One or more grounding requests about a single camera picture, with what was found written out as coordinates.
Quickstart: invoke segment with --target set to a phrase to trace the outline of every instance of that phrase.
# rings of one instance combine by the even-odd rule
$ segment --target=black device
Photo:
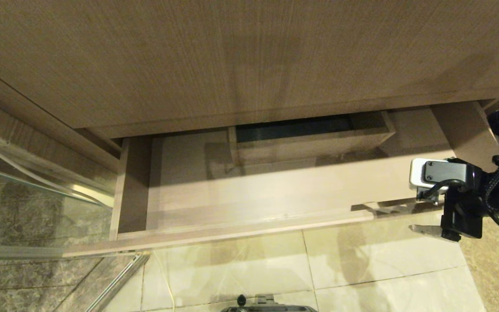
[[[499,141],[499,111],[490,114],[487,119]],[[422,160],[420,171],[412,163],[412,176],[421,175],[421,181],[415,183],[417,199],[437,203],[439,195],[445,191],[444,214],[437,228],[438,235],[451,241],[459,241],[462,235],[481,238],[483,217],[487,216],[499,225],[499,155],[493,156],[493,163],[498,166],[495,172],[484,172],[458,158]],[[414,229],[421,232],[427,232],[428,228],[414,227],[422,227]]]

